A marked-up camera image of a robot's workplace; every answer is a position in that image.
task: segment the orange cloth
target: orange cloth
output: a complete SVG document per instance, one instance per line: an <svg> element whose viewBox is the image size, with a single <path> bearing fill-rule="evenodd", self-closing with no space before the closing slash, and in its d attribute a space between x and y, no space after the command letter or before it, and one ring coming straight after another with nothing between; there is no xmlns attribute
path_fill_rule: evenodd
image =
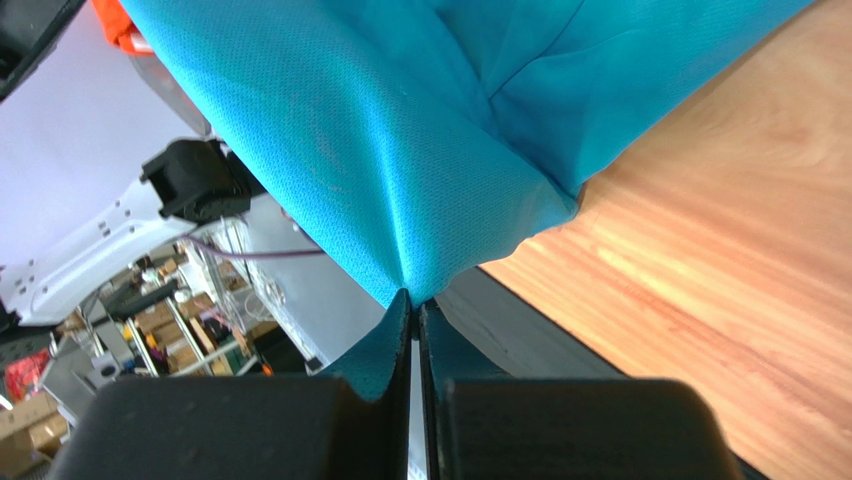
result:
<svg viewBox="0 0 852 480"><path fill-rule="evenodd" d="M147 43L139 33L139 29L130 20L118 0L92 0L92 5L104 27L107 42L130 55L153 54L150 48L146 48Z"/></svg>

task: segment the wooden table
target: wooden table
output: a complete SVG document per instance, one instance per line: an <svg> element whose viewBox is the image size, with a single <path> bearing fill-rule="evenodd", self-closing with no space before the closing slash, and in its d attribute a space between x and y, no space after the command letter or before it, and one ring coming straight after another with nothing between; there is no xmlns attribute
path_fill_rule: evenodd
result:
<svg viewBox="0 0 852 480"><path fill-rule="evenodd" d="M852 475L852 1L812 6L484 268L772 478Z"/></svg>

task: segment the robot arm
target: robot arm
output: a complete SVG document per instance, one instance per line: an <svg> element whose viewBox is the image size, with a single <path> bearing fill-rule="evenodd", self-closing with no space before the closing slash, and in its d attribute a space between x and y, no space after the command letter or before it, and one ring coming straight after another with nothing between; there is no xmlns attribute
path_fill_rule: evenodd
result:
<svg viewBox="0 0 852 480"><path fill-rule="evenodd" d="M0 273L0 331L55 325L99 285L151 249L223 216L263 192L216 141L178 140L98 216L24 265Z"/></svg>

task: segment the teal fabric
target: teal fabric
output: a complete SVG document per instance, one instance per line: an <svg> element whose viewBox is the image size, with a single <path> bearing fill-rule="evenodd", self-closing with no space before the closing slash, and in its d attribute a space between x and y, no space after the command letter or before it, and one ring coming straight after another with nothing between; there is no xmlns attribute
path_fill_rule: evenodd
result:
<svg viewBox="0 0 852 480"><path fill-rule="evenodd" d="M631 142L808 0L123 0L383 305L574 217Z"/></svg>

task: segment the wood grain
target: wood grain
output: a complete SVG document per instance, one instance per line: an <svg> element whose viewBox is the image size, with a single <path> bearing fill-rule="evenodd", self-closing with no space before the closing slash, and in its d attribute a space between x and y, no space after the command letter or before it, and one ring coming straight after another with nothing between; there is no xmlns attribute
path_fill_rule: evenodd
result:
<svg viewBox="0 0 852 480"><path fill-rule="evenodd" d="M777 479L852 475L852 1L807 9L491 275L631 375L679 378Z"/></svg>

